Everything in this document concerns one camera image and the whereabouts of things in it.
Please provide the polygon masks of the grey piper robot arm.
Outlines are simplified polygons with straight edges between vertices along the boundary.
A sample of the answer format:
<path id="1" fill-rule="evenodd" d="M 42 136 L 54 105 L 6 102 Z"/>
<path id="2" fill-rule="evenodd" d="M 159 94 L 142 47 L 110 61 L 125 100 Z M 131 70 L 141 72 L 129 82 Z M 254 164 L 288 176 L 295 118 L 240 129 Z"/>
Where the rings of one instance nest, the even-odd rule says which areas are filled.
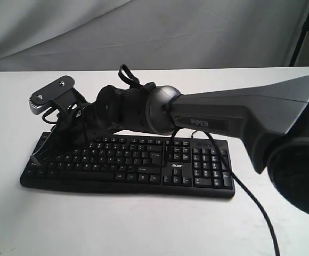
<path id="1" fill-rule="evenodd" d="M 23 185 L 88 193 L 234 195 L 225 141 L 238 138 L 257 173 L 309 214 L 309 76 L 244 89 L 182 94 L 172 86 L 107 85 L 94 102 L 63 76 L 36 91 L 31 111 L 57 120 L 43 134 Z"/>

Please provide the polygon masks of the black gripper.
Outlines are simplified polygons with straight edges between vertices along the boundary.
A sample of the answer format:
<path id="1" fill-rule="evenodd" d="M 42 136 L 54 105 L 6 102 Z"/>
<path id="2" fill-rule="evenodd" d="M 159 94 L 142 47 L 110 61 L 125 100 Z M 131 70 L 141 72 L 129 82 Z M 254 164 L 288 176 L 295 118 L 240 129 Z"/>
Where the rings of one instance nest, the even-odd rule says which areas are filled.
<path id="1" fill-rule="evenodd" d="M 75 109 L 62 108 L 52 103 L 52 109 L 59 111 L 51 133 L 43 133 L 36 144 L 30 160 L 41 166 L 53 155 L 53 146 L 79 146 L 101 135 L 97 123 L 95 103 L 77 103 Z"/>

